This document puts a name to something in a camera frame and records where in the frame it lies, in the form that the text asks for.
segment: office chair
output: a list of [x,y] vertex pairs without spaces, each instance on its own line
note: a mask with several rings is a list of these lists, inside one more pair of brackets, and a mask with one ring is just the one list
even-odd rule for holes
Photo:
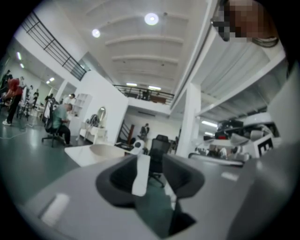
[[60,138],[58,136],[58,131],[62,125],[62,123],[61,123],[58,128],[52,127],[52,125],[53,125],[53,105],[54,105],[54,103],[50,104],[49,116],[45,123],[45,130],[47,133],[49,133],[49,135],[47,137],[42,138],[42,143],[44,142],[45,139],[52,139],[52,144],[51,144],[52,147],[53,147],[54,140],[60,141]]
[[150,167],[148,180],[150,178],[155,179],[161,184],[161,188],[164,187],[163,182],[159,179],[160,175],[163,173],[163,154],[168,153],[170,145],[168,137],[158,135],[156,139],[152,140],[152,146],[149,153]]

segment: black metal railing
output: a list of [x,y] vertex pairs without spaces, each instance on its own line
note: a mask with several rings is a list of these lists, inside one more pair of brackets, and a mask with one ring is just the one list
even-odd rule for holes
[[51,32],[43,25],[37,15],[32,12],[22,23],[22,27],[47,53],[58,61],[74,77],[81,80],[86,71],[56,40]]
[[174,95],[167,92],[150,90],[145,88],[130,87],[123,85],[114,85],[121,93],[129,98],[137,98],[154,103],[162,103],[170,105],[174,99]]

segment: desk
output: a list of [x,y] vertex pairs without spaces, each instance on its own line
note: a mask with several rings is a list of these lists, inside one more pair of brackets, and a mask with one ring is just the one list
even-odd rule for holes
[[[96,144],[82,147],[65,148],[65,152],[80,166],[89,166],[111,159],[124,156],[124,149],[107,145]],[[137,176],[132,186],[132,194],[144,196],[147,191],[148,172],[150,166],[150,156],[142,154],[137,160]]]

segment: pillar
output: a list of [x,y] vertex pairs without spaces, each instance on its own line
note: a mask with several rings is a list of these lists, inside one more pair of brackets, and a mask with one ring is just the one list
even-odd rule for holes
[[58,89],[56,96],[55,96],[56,101],[60,101],[61,95],[62,95],[64,89],[66,88],[67,83],[68,83],[68,81],[65,79],[62,82],[62,84],[60,85],[60,88]]
[[180,139],[176,155],[187,158],[193,151],[193,140],[198,138],[200,118],[195,114],[201,109],[201,88],[198,85],[189,83],[186,93],[186,103],[183,114]]

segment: floor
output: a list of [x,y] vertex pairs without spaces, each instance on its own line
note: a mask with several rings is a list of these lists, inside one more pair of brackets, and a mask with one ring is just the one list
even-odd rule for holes
[[[13,201],[24,204],[41,189],[79,166],[64,152],[64,146],[41,142],[47,134],[42,123],[29,127],[33,119],[14,119],[11,127],[2,125],[7,112],[0,114],[0,174]],[[79,145],[90,144],[79,142]],[[173,210],[159,184],[150,180],[147,193],[136,203],[141,219],[159,237],[168,236]]]

